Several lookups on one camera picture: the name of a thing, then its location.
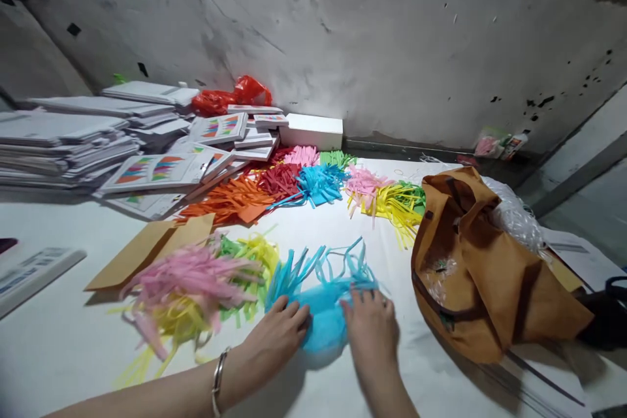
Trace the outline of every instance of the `pink paper tassel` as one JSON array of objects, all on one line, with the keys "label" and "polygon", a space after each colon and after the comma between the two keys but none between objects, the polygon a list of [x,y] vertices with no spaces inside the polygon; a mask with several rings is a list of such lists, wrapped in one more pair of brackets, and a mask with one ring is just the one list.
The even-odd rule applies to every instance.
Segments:
[{"label": "pink paper tassel", "polygon": [[355,205],[350,211],[350,217],[353,217],[355,209],[360,208],[362,204],[367,210],[372,208],[372,226],[374,227],[374,220],[377,214],[377,189],[389,185],[393,185],[396,182],[394,180],[388,180],[386,177],[377,177],[374,173],[366,169],[358,169],[355,165],[350,164],[348,166],[351,177],[346,182],[345,189],[348,195],[352,196],[355,200]]},{"label": "pink paper tassel", "polygon": [[151,314],[156,308],[176,308],[179,296],[188,296],[200,307],[204,320],[219,331],[219,306],[231,309],[257,297],[245,293],[232,280],[264,283],[263,267],[257,261],[216,257],[220,239],[211,236],[206,246],[190,245],[156,261],[136,274],[122,289],[121,298],[140,287],[131,308],[132,323],[155,354],[165,361],[168,353]]},{"label": "pink paper tassel", "polygon": [[283,160],[284,163],[295,163],[302,167],[314,167],[318,164],[320,154],[312,146],[296,146]]}]

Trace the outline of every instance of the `glue bottle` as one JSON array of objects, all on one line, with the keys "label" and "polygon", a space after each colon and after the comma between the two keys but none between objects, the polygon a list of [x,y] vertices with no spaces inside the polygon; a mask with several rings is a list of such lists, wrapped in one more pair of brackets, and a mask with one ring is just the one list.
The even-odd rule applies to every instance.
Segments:
[{"label": "glue bottle", "polygon": [[516,134],[515,136],[513,136],[505,146],[505,150],[501,155],[501,160],[511,160],[516,152],[518,152],[522,146],[529,142],[529,138],[527,137],[528,133],[529,130],[525,129],[521,134]]}]

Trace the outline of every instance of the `white table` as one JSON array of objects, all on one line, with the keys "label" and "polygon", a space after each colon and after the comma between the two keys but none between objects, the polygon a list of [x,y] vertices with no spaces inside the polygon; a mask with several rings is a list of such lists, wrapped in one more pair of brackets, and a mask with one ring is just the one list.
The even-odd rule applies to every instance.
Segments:
[{"label": "white table", "polygon": [[[434,163],[362,160],[380,175],[419,183],[425,174],[445,168]],[[88,256],[39,294],[0,321],[0,415],[38,417],[77,401],[113,389],[115,379],[137,356],[138,334],[119,315],[107,314],[117,304],[86,305],[91,294],[87,283],[106,265],[145,222],[96,202],[49,204],[35,197],[1,195],[0,236],[15,237],[21,244],[72,246]],[[453,360],[427,327],[415,301],[410,279],[410,251],[400,251],[394,229],[384,219],[355,214],[349,220],[347,198],[312,209],[280,208],[261,218],[252,230],[235,226],[233,238],[265,232],[277,242],[281,257],[293,248],[348,246],[359,236],[366,242],[366,260],[378,280],[391,293],[397,307],[402,337],[401,372],[419,413],[429,416],[518,416],[536,413],[508,396],[483,376],[473,364]],[[309,283],[316,283],[312,276]],[[241,342],[252,325],[237,329],[231,319],[223,331],[202,350],[215,357],[227,345]],[[624,370],[603,361],[602,374],[585,384],[590,405],[598,410],[620,403]],[[348,348],[334,362],[319,367],[299,355],[263,391],[233,410],[229,416],[343,418],[367,415]],[[181,348],[166,374],[194,365],[191,346]],[[153,371],[158,364],[154,360]]]}]

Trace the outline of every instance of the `bracelet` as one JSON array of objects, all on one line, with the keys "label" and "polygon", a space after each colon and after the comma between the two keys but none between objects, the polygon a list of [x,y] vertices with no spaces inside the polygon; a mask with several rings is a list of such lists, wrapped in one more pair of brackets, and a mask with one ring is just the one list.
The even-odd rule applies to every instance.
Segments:
[{"label": "bracelet", "polygon": [[220,385],[222,383],[222,370],[224,369],[224,361],[227,358],[227,354],[231,350],[229,346],[224,352],[220,355],[220,360],[217,362],[216,371],[214,372],[214,388],[211,389],[211,404],[214,407],[214,417],[220,418],[222,413],[220,413],[220,409],[217,407],[216,398],[220,393]]}]

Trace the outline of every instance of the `brown tote bag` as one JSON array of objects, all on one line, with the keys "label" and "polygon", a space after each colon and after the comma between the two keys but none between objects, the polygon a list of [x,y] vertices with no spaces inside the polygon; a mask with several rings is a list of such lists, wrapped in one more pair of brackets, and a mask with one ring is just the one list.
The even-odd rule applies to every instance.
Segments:
[{"label": "brown tote bag", "polygon": [[513,344],[571,340],[592,321],[544,261],[489,222],[500,199],[474,168],[426,176],[423,189],[414,291],[426,321],[459,353],[499,362]]}]

